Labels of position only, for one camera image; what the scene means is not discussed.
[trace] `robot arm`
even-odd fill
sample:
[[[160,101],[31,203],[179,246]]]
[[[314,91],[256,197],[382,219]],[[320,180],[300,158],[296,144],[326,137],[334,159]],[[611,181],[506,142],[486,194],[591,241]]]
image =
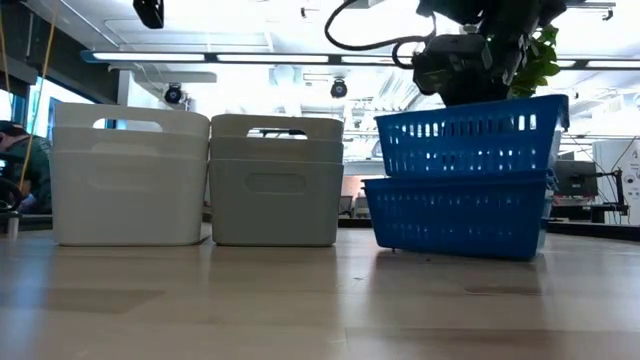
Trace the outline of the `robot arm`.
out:
[[[435,13],[463,25],[477,26],[465,35],[406,37],[378,44],[344,46],[328,32],[335,16],[355,0],[346,0],[327,21],[325,34],[345,50],[370,50],[390,44],[394,62],[414,70],[413,80],[425,95],[440,94],[445,105],[506,99],[514,75],[527,63],[527,50],[536,29],[551,23],[566,11],[567,4],[585,0],[421,0],[417,13],[435,19]],[[426,48],[415,54],[411,65],[397,61],[399,47],[424,41]]]

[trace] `computer monitor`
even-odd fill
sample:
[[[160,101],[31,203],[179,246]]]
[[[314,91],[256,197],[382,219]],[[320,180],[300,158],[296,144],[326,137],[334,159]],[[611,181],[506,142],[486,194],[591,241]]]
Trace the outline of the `computer monitor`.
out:
[[[590,161],[558,160],[553,169],[558,179],[559,196],[598,196],[596,164]]]
[[[352,196],[340,196],[340,207],[338,208],[338,215],[351,215],[351,203],[353,202]]]

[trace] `desk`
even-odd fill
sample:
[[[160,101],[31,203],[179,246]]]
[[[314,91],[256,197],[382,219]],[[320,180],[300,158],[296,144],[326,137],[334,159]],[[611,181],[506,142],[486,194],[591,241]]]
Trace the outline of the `desk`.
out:
[[[640,248],[549,235],[531,264],[379,249],[0,240],[0,359],[629,360]]]

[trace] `yellow cable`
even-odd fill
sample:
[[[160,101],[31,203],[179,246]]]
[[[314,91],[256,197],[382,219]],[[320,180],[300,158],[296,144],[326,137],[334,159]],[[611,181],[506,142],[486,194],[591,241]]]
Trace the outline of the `yellow cable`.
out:
[[[20,184],[19,189],[22,191],[22,186],[24,185],[24,177],[27,174],[27,167],[29,166],[29,159],[31,158],[31,146],[33,145],[33,131],[36,127],[36,122],[38,122],[38,111],[40,110],[40,100],[42,100],[42,89],[44,88],[44,82],[47,78],[47,68],[49,67],[49,55],[51,55],[51,45],[53,44],[53,34],[56,30],[56,19],[58,17],[58,7],[60,5],[59,1],[56,1],[56,6],[53,9],[53,18],[51,20],[51,30],[49,31],[49,41],[47,43],[47,52],[44,56],[44,64],[42,66],[42,81],[40,82],[40,93],[38,94],[38,102],[36,103],[36,110],[33,114],[33,122],[31,123],[31,131],[29,133],[29,144],[27,145],[27,155],[24,159],[24,164],[22,165],[22,173],[20,173]]]
[[[2,49],[2,63],[4,64],[4,81],[5,84],[7,85],[7,93],[9,94],[8,99],[9,99],[9,112],[11,112],[11,109],[13,108],[13,104],[11,104],[11,84],[9,81],[9,61],[7,60],[7,47],[6,44],[4,43],[5,37],[4,37],[4,22],[3,22],[3,17],[4,17],[4,13],[2,13],[2,7],[0,6],[0,40],[1,44],[0,47]]]

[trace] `stacked blue baskets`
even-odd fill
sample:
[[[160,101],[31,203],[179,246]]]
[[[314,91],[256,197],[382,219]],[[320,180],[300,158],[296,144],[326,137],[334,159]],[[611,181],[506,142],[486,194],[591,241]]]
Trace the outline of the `stacked blue baskets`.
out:
[[[568,99],[376,118],[385,170],[365,181],[378,245],[528,260],[544,243]]]

